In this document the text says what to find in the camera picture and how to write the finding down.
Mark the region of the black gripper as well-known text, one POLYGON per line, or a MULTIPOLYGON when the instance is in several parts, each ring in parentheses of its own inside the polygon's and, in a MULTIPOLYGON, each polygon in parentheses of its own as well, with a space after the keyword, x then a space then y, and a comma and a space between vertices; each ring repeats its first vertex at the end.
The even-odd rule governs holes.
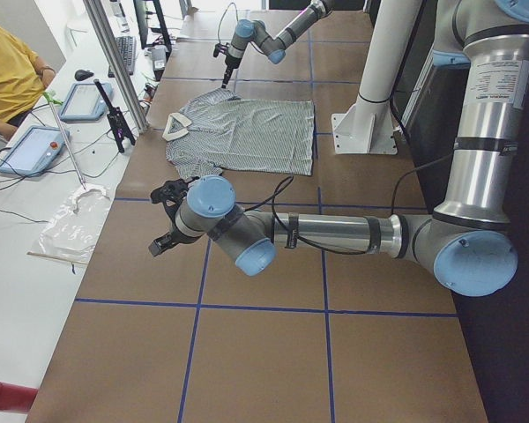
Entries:
POLYGON ((238 48, 233 41, 229 43, 218 42, 214 45, 212 56, 217 58, 220 54, 225 56, 226 70, 222 79, 221 87, 226 89, 233 71, 238 69, 242 61, 242 49, 238 48))
POLYGON ((154 239, 148 247, 152 256, 159 256, 174 248, 178 243, 193 243, 197 236, 188 236, 176 224, 176 215, 185 199, 189 182, 184 179, 166 181, 162 186, 154 189, 150 194, 152 204, 162 204, 170 219, 170 229, 166 234, 154 239))

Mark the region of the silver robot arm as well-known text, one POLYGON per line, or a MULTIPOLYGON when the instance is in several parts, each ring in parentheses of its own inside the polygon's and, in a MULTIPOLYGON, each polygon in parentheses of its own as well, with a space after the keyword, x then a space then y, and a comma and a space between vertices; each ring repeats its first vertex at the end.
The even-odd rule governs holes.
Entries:
POLYGON ((227 87, 233 71, 240 67, 245 50, 251 43, 254 43, 271 63, 278 64, 286 56, 286 50, 318 20, 327 17, 333 7, 334 1, 311 1, 274 37, 267 32, 263 21, 240 19, 235 26, 232 40, 225 44, 216 43, 212 53, 214 57, 219 54, 225 56, 226 70, 221 87, 227 87))
POLYGON ((154 240, 158 256, 209 237, 249 276, 275 257, 275 246, 306 245, 334 254, 385 253, 416 262, 444 287, 486 296, 529 279, 529 235, 508 235, 503 210, 529 84, 529 1, 441 1, 436 8, 434 63, 468 70, 458 133, 443 200, 427 184, 425 215, 374 217, 279 214, 235 204, 219 175, 166 182, 162 204, 169 231, 154 240))

